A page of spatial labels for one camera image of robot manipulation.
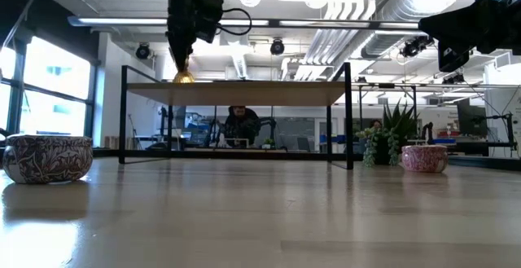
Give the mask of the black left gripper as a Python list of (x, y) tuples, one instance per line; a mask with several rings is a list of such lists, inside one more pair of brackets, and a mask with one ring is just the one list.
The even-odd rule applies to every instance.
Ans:
[(188, 69), (190, 55), (193, 53), (196, 1), (168, 0), (167, 39), (173, 62), (179, 72)]

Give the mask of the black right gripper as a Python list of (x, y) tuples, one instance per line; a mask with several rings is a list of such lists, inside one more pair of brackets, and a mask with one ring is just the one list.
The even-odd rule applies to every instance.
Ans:
[(465, 65), (470, 48), (483, 54), (506, 49), (519, 55), (520, 0), (475, 0), (468, 7), (422, 18), (418, 28), (442, 43), (438, 45), (440, 72)]

